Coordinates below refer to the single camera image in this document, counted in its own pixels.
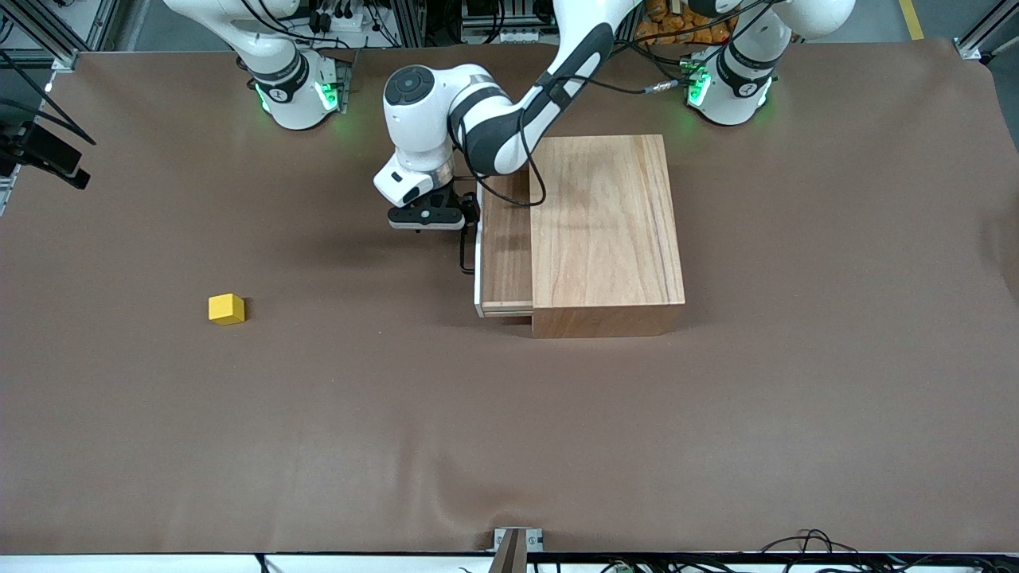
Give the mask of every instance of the black cable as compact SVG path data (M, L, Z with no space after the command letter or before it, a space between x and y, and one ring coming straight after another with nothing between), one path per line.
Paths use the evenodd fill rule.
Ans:
M75 122L73 119L71 119L70 115L67 115L67 113L63 109L61 109L61 107L59 105L57 105L57 102L53 101L53 98L51 98L50 95L46 93L46 90L43 90L39 86L39 84L36 84L36 81L33 80L31 75L29 75L28 73L25 73L25 71L23 69L21 69L21 66L18 65L17 62L13 60L13 58L11 58L9 55L7 55L7 51L6 50L0 49L0 57L2 57L4 59L4 61L6 61L7 64L10 65L14 69L14 71L16 71L17 74L20 75L22 80L24 80L30 86L32 86L32 89L35 90L37 94L39 94L40 96L42 96L43 100L45 100L46 103L48 103L51 106L53 106L53 109L57 113L59 113L61 117L63 117L66 120L66 122L67 122L67 129L69 129L75 136L77 136L77 137L82 138L83 140L89 142L90 144L96 145L96 140L92 139L89 136L89 134L87 134L85 132L85 129L83 129L82 126L77 124L77 122ZM45 114L45 115L43 115L43 112L41 112L41 111L33 111L33 113L39 113L41 116L46 117L47 119L49 119L50 117L52 117L48 113Z
M382 38L393 48L399 48L399 44L392 36L392 33L389 32L389 29L385 25L385 20L382 18L382 11L379 10L378 4L375 3L375 0L367 0L365 2L365 8L368 10L368 15L371 16L375 25L379 27L379 34L382 35Z
M791 535L789 537L783 537L782 539L775 539L774 541L771 541L770 543L768 543L768 544L764 545L763 548L761 548L759 553L767 553L771 548L773 548L773 546L775 546L775 545L777 545L780 543L785 543L787 541L802 540L802 539L809 539L809 537L807 535ZM846 550L846 551L849 551L849 552L853 552L853 553L860 553L856 548L852 548L852 546L847 545L845 543L840 543L840 542L837 542L837 541L832 541L830 539L828 539L827 542L832 543L832 545L836 546L836 548L840 548L840 549L843 549L843 550Z
M834 553L833 546L835 543L832 542L832 538L827 536L827 533L821 531L820 529L809 529L806 533L806 538L803 539L803 548L800 553L807 553L807 545L810 544L810 539L814 538L813 534L818 534L818 539L824 541L824 546L827 548L828 553Z
M463 44L464 40L461 38L461 35L460 34L453 34L452 23L453 23L453 20L455 20L455 16L450 17L452 15L450 8L452 7L453 4L457 4L457 3L460 3L460 0L446 0L445 10L443 10L443 13L442 13L442 19L444 20L443 23L445 24L446 34L449 35L449 40L453 44ZM461 4L461 16L460 17L461 17L462 20L463 20L463 17L464 17L463 10L464 10L464 7L463 7L463 4Z
M658 71L660 71L662 73L662 75L664 75L665 77L668 77L669 80L676 80L677 82L682 82L683 81L682 77L677 77L677 76L673 75L672 73L669 73L668 70L665 69L665 65L664 65L664 64L671 64L671 65L680 66L680 65L682 65L682 61L680 61L680 60L669 60L667 58L661 58L659 56L656 56L656 55L652 54L650 51L646 51L645 52L645 50L643 50L640 46L638 46L636 42L631 42L629 40L616 40L614 42L614 44L615 45L626 46L627 48L630 48L631 50L633 50L633 51L637 52L638 54L644 56L645 58L647 58L648 60L650 60L651 63L653 63L654 66L658 68Z
M502 28L506 22L506 3L505 0L492 0L495 3L495 9L492 10L492 32L485 39L484 44L491 44L498 38L499 34L502 33Z
M8 19L7 16L3 16L3 19L0 20L0 36L2 36L2 38L0 38L0 44L3 44L8 39L10 39L10 35L13 33L14 33L13 20Z
M269 573L269 563L265 560L265 554L255 554L255 561L258 562L260 573Z
M972 565L973 563L975 563L975 564L979 564L980 565L980 569L984 570L987 573L990 573L990 572L996 572L997 573L997 572L1001 572L1003 570L1004 571L1008 571L1008 568L999 567L999 566L997 566L997 565L990 563L989 561L987 561L987 560L985 560L983 558L980 558L980 557L974 557L974 556L952 556L952 555L926 555L926 556L921 557L920 559L917 559L916 561L913 561L911 563L903 565L902 567L899 567L899 568L896 568L894 566L893 567L889 567L888 573L906 573L906 571L908 571L909 569L912 569L913 567L916 567L916 566L920 565L921 563L926 563L926 562L929 562L929 561L932 561L932 560L944 561L944 562L951 563L951 564L963 563L963 564Z
M685 558L685 556L672 556L672 557L673 561L680 564L680 569L682 569L683 567L693 567L695 569L704 571L706 569L705 566L707 566L720 570L723 573L736 573L736 571L734 571L731 567L729 567L725 563L721 563L720 561L717 561L715 559L711 559L710 557L707 556L698 555L696 556L696 559L693 556L691 556L690 558ZM707 569L707 571L709 571L710 573L718 573L717 571L711 569Z
M453 132L452 132L452 124L449 122L448 119L446 120L446 122L447 122L447 127L449 129L449 138L452 140L453 147L455 147L457 149L459 149L460 152L464 155L464 162L467 163L467 169L469 171L471 171L471 174L474 175L474 180L476 180L478 183L478 185L480 185L482 187L482 189L484 189L488 193L491 193L492 195L494 195L495 197L501 199L502 201L505 201L506 203L509 203L511 205L516 205L518 207L537 207L537 206L539 206L539 205L541 205L542 203L545 202L545 199L548 197L548 190L545 189L545 181L544 181L544 179L541 178L541 173L535 173L537 175L537 177L538 177L538 184L541 186L541 199L539 199L538 201L535 201L535 202L518 201L516 199L513 199L512 197L506 197L505 195L502 195L501 193L499 193L499 192L495 191L494 189L492 189L491 186L489 186L488 184L485 183L485 179L487 177L483 176L481 173L479 173L477 171L477 169L474 168L474 165L471 164L471 156L467 153L467 147L468 147L467 146L467 124L464 122L464 118L461 117L461 119L460 119L460 129L464 134L464 145L463 146L461 146L460 144L457 143L455 134L453 134ZM524 113L522 111L517 116L517 127L521 132L521 141L524 142L524 152L527 154L528 164L533 167L534 166L534 158L531 156L531 150L527 149L527 143L526 143L526 140L524 138L524 132L522 129L523 123L524 123Z
M679 567L676 568L676 572L681 573L684 567L693 567L694 569L700 571L701 573L718 573L717 571L712 571L711 569L708 569L707 567L704 567L699 563L681 563L679 564Z
M608 565L605 566L604 569L602 569L598 573L608 573L608 570L615 567L615 565L616 565L615 563L609 563Z
M464 198L466 199L468 197L474 199L478 197L478 194L473 191L465 193ZM468 276L474 275L474 269L467 268L467 233L471 228L477 229L477 226L474 224L466 224L460 229L460 271Z
M604 88L606 90L611 90L613 92L619 92L621 94L630 94L632 96L643 96L644 94L649 93L646 89L632 90L630 88L621 88L619 86L612 86L611 84L605 84L604 82L598 82L597 80L592 80L592 79L590 79L590 77L588 77L586 75L574 75L574 74L571 74L571 75L556 75L555 76L555 83L570 82L572 80L580 80L580 81L583 81L585 84L590 84L592 86L597 86L599 88Z
M6 106L14 107L14 108L20 109L22 111L28 111L29 113L32 113L34 115L38 115L38 116L40 116L40 117L42 117L44 119L49 119L50 121L56 123L57 125L60 125L64 129L67 129L68 132L74 134L75 136L82 137L81 134L77 133L77 129L73 125L71 125L70 123L64 121L63 119L60 119L56 115L51 115L49 113L46 113L45 111L40 111L39 109L37 109L35 107L32 107L31 105L24 105L23 103L21 103L19 101L15 101L15 100L12 100L12 99L9 99L9 98L4 98L4 97L0 97L0 105L6 105Z
M240 0L240 2L245 5L245 8L248 9L248 12L251 15L255 16L255 19L257 19L259 21L259 23L261 23L262 25L268 28L272 32L275 32L277 34L282 34L283 36L288 36L288 37L294 38L297 40L302 40L304 42L307 42L309 45L312 45L315 42L333 42L333 43L335 43L335 45L336 45L337 48L339 47L340 44L342 44L343 47L346 48L347 50L352 49L350 44L347 44L346 42L343 42L342 40L340 40L338 38L330 38L330 39L321 38L320 39L320 38L316 38L314 36L308 37L308 36L304 36L304 35L301 35L301 34L294 34L292 32L290 32L289 30L286 29L286 27L285 27L285 24L283 22L279 21L276 18L276 16L272 15L272 13L269 11L269 7L265 5L265 0L258 0L258 2L262 6L262 9L265 10L266 15L269 16L269 19L271 19L273 22L275 22L278 28L275 28L272 24L270 24L269 22L267 22L265 20L265 18L263 18L261 14L259 14L258 12L256 12L255 8L253 8L252 5L248 3L248 0Z
M764 3L764 2L766 2L766 3L768 4L768 5L771 5L771 4L775 4L775 3L777 3L779 1L780 1L780 0L757 0L757 2L754 2L753 4L751 4L751 7L752 7L752 6L756 6L756 5L758 5L758 4L761 4L761 3ZM718 57L718 55L719 55L719 54L721 54L721 53L722 53L723 51L726 51L726 49L727 49L727 48L729 48L729 46L730 46L730 45L731 45L731 44L732 44L733 42L736 42L736 40L737 40L737 39L738 39L738 38L739 38L740 36L743 36L744 34L746 34L746 33L747 33L747 31L748 31L748 30L750 30L751 28L753 28L753 27L754 27L754 23L756 23L756 22L757 22L757 20L761 19L761 17L763 17L763 16L764 16L764 14L766 14L766 13L767 13L767 9L766 9L766 8L765 8L765 9L763 9L763 10L761 10L759 14L757 14L756 16L754 16L754 17L753 17L753 18L752 18L752 19L750 20L750 22L749 22L749 23L747 23L746 28L743 28L743 29L741 29L741 30L740 30L739 32L737 32L736 34L734 34L734 35L733 35L733 37L729 39L729 42L726 42L725 44L722 44L721 46L719 46L719 47L718 47L718 49L716 49L715 51L711 52L711 55L709 55L708 57L706 57L706 58L704 58L704 59L702 59L702 60L700 60L700 61L697 61L697 60L694 60L694 61L697 61L697 67L702 67L702 66L706 65L706 64L707 64L707 62L709 62L709 61L711 61L712 59L714 59L714 58ZM692 71L690 71L690 72L688 72L688 73L687 73L686 75L687 75L687 76L689 77L689 76L690 76L690 75L691 75L692 73L693 73L693 72L692 72Z

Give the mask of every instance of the wood grain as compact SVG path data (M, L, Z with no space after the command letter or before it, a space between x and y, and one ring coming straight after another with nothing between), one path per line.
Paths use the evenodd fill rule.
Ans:
M681 305L534 309L535 338L658 336L676 327Z
M527 201L530 175L521 170L486 183L495 191ZM485 316L530 316L531 213L478 186L481 209L481 312Z
M548 191L531 210L532 295L539 309L573 309L543 314L538 331L574 336L602 330L641 332L654 312L624 309L686 302L676 238L672 191L661 136L550 138L535 152ZM531 199L540 186L531 175ZM596 315L582 309L616 309L614 326L593 327ZM545 328L550 317L570 318L577 331ZM660 333L658 322L646 325Z

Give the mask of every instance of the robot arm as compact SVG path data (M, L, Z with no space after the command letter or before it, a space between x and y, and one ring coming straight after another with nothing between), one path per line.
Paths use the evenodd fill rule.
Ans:
M555 0L560 42L548 69L518 102L473 64L435 70L412 65L385 88L383 106L396 151L375 187L396 207L452 179L450 134L480 174L508 174L527 161L551 124L583 89L615 41L615 29L641 0Z
M164 0L230 45L256 81L263 108L288 129L307 129L336 111L337 67L293 40L259 27L292 14L299 0Z
M691 9L710 13L735 7L732 0L687 1ZM690 107L721 125L749 120L764 105L772 72L793 33L808 40L827 36L846 22L854 4L855 0L775 0L750 7L720 52L710 48L694 55L705 63L693 77Z

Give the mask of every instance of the brown table surface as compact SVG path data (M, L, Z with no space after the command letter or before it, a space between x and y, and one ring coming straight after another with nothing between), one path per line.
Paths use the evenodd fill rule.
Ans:
M1019 159L946 42L802 45L750 123L590 88L553 135L664 135L688 310L658 338L475 315L454 233L388 228L386 76L547 46L363 54L277 127L230 54L86 54L54 94L88 191L0 220L0 551L1019 550ZM644 86L623 56L601 80ZM252 299L210 324L206 299Z

